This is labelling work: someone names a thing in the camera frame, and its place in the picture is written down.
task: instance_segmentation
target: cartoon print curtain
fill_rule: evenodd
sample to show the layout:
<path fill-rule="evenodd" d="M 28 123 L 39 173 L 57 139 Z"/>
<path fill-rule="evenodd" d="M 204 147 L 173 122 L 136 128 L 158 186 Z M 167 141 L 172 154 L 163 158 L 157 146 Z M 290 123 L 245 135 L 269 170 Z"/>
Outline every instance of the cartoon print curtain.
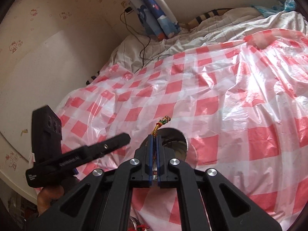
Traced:
<path fill-rule="evenodd" d="M 147 35 L 155 35 L 159 41 L 171 38 L 180 32 L 175 17 L 168 17 L 155 0 L 129 0 L 137 12 Z"/>

